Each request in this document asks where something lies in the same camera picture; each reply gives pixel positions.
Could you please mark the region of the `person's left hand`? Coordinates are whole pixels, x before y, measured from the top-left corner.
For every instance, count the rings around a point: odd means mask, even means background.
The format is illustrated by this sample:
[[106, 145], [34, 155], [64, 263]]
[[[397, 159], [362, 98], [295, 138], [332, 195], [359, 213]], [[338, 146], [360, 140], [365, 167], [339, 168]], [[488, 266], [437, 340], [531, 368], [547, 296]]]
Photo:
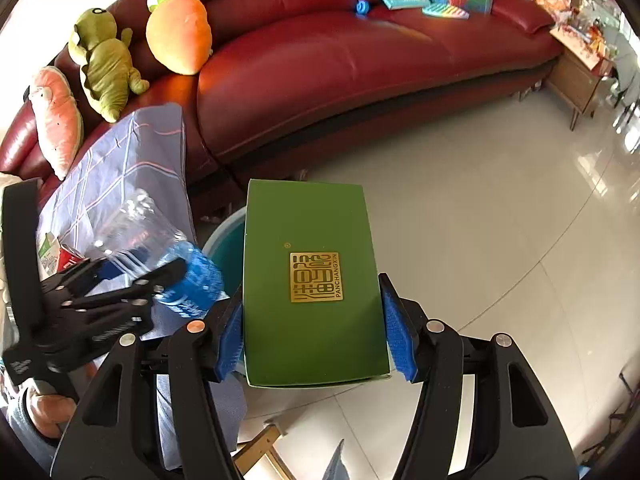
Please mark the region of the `person's left hand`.
[[49, 439], [59, 439], [73, 417], [76, 403], [58, 394], [42, 394], [34, 387], [27, 390], [27, 413], [35, 428]]

